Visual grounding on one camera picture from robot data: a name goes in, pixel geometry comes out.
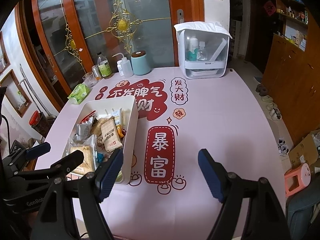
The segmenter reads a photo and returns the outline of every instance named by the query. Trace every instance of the black cable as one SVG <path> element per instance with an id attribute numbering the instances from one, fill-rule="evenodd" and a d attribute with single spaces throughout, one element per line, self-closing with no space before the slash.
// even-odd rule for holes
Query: black cable
<path id="1" fill-rule="evenodd" d="M 9 122 L 8 122 L 8 119 L 3 115 L 1 114 L 2 118 L 5 120 L 5 122 L 7 123 L 7 129 L 8 129 L 8 147 L 9 147 L 9 154 L 11 153 L 11 144 L 10 144 L 10 131 L 9 131 Z"/>
<path id="2" fill-rule="evenodd" d="M 80 238 L 82 237 L 82 236 L 84 236 L 84 235 L 86 235 L 88 232 L 86 232 L 86 233 L 84 233 L 84 234 L 82 234 L 81 236 L 80 236 Z M 88 234 L 89 235 L 89 234 Z"/>

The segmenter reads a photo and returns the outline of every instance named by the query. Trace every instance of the transparent cabinet door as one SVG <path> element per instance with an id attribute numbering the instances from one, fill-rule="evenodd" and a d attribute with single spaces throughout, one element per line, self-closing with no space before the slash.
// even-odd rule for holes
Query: transparent cabinet door
<path id="1" fill-rule="evenodd" d="M 44 35 L 62 76 L 71 90 L 83 82 L 85 74 L 82 63 L 68 51 L 69 34 L 62 0 L 37 0 Z"/>
<path id="2" fill-rule="evenodd" d="M 169 0 L 74 1 L 94 62 L 100 51 L 110 60 L 117 52 L 129 57 L 129 53 L 145 50 L 152 67 L 174 66 Z M 114 12 L 120 13 L 110 23 Z M 117 25 L 121 16 L 125 16 L 124 26 Z"/>

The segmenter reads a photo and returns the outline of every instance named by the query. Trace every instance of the green label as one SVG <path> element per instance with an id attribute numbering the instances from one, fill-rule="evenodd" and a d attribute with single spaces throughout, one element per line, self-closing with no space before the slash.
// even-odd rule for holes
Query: green label
<path id="1" fill-rule="evenodd" d="M 112 73 L 109 63 L 105 63 L 98 66 L 103 77 L 107 77 Z"/>

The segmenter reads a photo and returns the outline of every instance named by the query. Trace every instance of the teal canister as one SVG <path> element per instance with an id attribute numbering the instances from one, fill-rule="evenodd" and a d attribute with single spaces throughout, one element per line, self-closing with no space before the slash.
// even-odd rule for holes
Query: teal canister
<path id="1" fill-rule="evenodd" d="M 136 51 L 131 54 L 131 65 L 133 73 L 138 76 L 148 74 L 151 71 L 144 50 Z"/>

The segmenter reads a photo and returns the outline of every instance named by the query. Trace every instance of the table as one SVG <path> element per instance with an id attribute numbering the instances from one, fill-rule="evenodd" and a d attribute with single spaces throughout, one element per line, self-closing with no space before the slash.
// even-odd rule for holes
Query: table
<path id="1" fill-rule="evenodd" d="M 99 81 L 79 106 L 64 106 L 46 138 L 51 151 L 38 158 L 36 169 L 49 168 L 61 158 L 84 103 L 130 93 L 139 109 L 131 181 L 114 185 L 101 204 L 114 235 L 206 239 L 221 204 L 198 166 L 201 148 L 242 178 L 268 178 L 284 209 L 277 143 L 258 102 L 232 69 L 215 79 L 187 80 L 178 67 L 169 67 L 126 80 L 117 73 Z M 244 200 L 235 237 L 242 233 L 247 205 Z M 78 199 L 74 209 L 83 221 Z"/>

